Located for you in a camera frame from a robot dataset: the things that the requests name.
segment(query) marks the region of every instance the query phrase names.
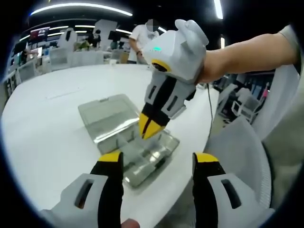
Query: white chair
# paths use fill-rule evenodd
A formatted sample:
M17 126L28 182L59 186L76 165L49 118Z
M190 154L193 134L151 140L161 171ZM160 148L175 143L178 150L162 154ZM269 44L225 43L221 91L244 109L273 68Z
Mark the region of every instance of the white chair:
M218 135L211 137L205 148L213 154L226 173L233 173L248 185L264 208L271 201L271 173L263 145L252 126L240 116Z
M16 82L18 85L26 80L38 76L38 73L36 71L36 63L37 59L33 58L32 60L17 68Z
M51 69L61 70L70 67L70 52L65 48L55 48L49 51L49 58L51 63Z
M114 49L111 53L110 59L116 59L117 63L120 63L120 55L124 52L122 49Z
M252 123L252 127L261 140L269 135L289 110L300 85L299 81L300 75L294 65L281 66L276 69L270 93Z
M234 101L231 107L231 111L236 116L244 116L249 123L252 123L253 119L258 114L257 108L261 105L260 101L255 97L249 95L247 100L239 104L237 101Z
M219 94L217 114L222 112L225 104L227 103L227 100L229 99L229 94L236 88L237 85L231 83Z

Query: human arm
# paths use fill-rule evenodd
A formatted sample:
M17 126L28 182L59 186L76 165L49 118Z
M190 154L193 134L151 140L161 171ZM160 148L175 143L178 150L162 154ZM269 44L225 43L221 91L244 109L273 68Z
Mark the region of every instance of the human arm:
M35 55L38 54L38 50L29 50L25 49L27 55Z
M272 70L295 64L299 46L290 26L277 34L264 34L226 48L207 51L198 82L218 80L224 74Z
M88 42L89 44L92 44L92 43L93 43L93 39L94 39L93 34L90 34L90 35L88 36L88 38L86 38L86 40L87 40L87 42Z
M98 35L97 37L97 43L96 43L96 48L100 48L101 46L101 38L100 38L100 35Z
M141 50L136 45L136 41L138 39L140 31L141 31L141 27L138 25L133 29L132 34L129 36L130 47L136 52L137 55L142 54Z

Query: hand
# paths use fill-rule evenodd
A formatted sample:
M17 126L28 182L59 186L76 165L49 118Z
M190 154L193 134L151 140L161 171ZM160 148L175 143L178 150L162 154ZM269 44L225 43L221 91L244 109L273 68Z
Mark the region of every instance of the hand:
M137 57L143 57L142 51L137 52Z
M196 83L209 83L220 79L225 74L224 57L221 50L207 51L202 68Z
M122 228L140 228L140 225L137 221L129 218L122 223Z

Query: floor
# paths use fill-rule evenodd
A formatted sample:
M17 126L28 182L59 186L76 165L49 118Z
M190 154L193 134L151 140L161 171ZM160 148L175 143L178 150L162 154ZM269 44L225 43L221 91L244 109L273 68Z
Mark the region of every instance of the floor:
M218 134L227 124L226 118L216 115L211 129L211 136ZM195 207L193 203L192 186L193 181L190 180L184 192L156 228L195 227Z

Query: clear plastic container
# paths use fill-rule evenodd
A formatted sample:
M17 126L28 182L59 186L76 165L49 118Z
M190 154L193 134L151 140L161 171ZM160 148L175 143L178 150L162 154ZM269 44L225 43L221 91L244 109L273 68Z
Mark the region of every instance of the clear plastic container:
M126 95L92 101L78 109L101 154L123 152L124 182L133 188L170 162L179 145L179 140L166 130L143 140L139 135L139 111Z

